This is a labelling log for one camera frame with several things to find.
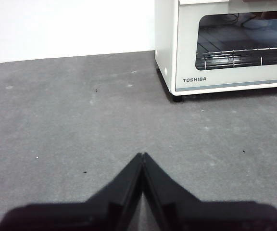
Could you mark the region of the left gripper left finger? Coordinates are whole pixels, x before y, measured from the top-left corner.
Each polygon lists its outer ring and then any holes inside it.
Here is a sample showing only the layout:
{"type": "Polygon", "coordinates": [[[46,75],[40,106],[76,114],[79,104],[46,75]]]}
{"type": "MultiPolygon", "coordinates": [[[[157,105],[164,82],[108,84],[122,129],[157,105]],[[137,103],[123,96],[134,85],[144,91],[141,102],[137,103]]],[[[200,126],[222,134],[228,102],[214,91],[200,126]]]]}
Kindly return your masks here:
{"type": "Polygon", "coordinates": [[[29,204],[7,212],[0,231],[125,231],[142,189],[143,155],[85,202],[29,204]]]}

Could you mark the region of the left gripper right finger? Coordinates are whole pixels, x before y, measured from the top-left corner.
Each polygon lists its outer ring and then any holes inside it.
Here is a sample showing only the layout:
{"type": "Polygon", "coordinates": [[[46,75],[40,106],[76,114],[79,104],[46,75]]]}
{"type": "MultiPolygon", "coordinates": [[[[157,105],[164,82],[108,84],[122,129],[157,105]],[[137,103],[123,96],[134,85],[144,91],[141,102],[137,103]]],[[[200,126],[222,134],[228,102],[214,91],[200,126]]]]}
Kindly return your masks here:
{"type": "Polygon", "coordinates": [[[277,209],[255,201],[202,201],[175,182],[147,153],[144,194],[163,231],[277,231],[277,209]]]}

